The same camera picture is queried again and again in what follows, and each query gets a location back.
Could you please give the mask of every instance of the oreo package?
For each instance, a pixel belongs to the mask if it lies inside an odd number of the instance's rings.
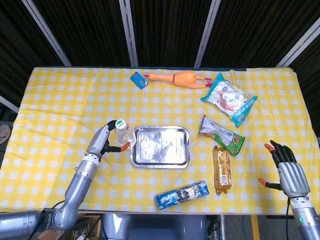
[[[182,188],[155,195],[159,210],[209,195],[207,183],[198,181]]]

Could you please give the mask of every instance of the chip bag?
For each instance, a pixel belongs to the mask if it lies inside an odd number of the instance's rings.
[[[208,94],[201,98],[202,101],[216,105],[222,112],[229,115],[237,127],[245,121],[257,99],[257,96],[251,96],[225,80],[221,72],[210,87]]]
[[[199,134],[216,140],[221,146],[227,149],[232,156],[240,152],[242,144],[245,141],[244,136],[240,136],[216,124],[206,117],[206,115],[203,116]]]

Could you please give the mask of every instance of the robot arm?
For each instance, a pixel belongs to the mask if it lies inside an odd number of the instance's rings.
[[[130,143],[122,147],[109,146],[110,131],[116,121],[110,121],[93,136],[72,181],[65,192],[65,202],[57,210],[24,211],[0,214],[0,240],[30,236],[33,231],[44,232],[49,229],[68,230],[77,221],[78,209],[84,201],[89,187],[99,168],[105,152],[122,152]]]
[[[123,147],[109,146],[110,131],[115,129],[116,121],[110,121],[100,128],[93,136],[88,148],[87,155],[82,158],[76,172],[65,192],[65,202],[54,214],[52,225],[54,229],[68,230],[77,221],[78,209],[84,201],[89,187],[96,176],[100,166],[101,157],[105,152],[122,152],[127,149],[130,143]]]
[[[320,240],[320,220],[307,197],[310,187],[303,168],[297,163],[289,147],[272,140],[270,142],[273,147],[269,144],[265,144],[265,147],[270,151],[277,167],[280,184],[269,183],[262,178],[259,178],[259,182],[267,188],[283,190],[292,200],[290,207],[303,240]]]

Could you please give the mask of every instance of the orange rubber chicken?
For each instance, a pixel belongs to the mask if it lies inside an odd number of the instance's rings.
[[[212,86],[212,79],[198,76],[194,71],[181,71],[175,74],[156,74],[148,73],[144,75],[148,80],[159,80],[163,82],[173,83],[190,89],[202,89]],[[198,84],[196,80],[206,80],[206,84]]]

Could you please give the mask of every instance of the table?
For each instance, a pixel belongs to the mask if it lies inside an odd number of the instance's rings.
[[[187,128],[190,163],[185,169],[135,168],[130,164],[129,151],[105,154],[81,210],[158,212],[155,194],[205,180],[210,195],[161,212],[284,214],[286,196],[258,182],[258,177],[279,181],[264,147],[272,139],[293,149],[309,181],[309,197],[320,212],[320,150],[291,69],[222,72],[224,78],[258,96],[239,128],[214,105],[200,100],[208,88],[188,89],[151,81],[140,90],[129,79],[135,71],[80,67],[33,70],[0,170],[1,211],[41,210],[64,200],[74,166],[81,161],[95,131],[111,120],[125,119],[133,127]],[[218,73],[198,72],[209,78]],[[240,153],[230,157],[232,188],[227,194],[217,195],[214,189],[212,149],[218,144],[198,135],[204,114],[246,136]],[[110,142],[116,145],[114,132]]]

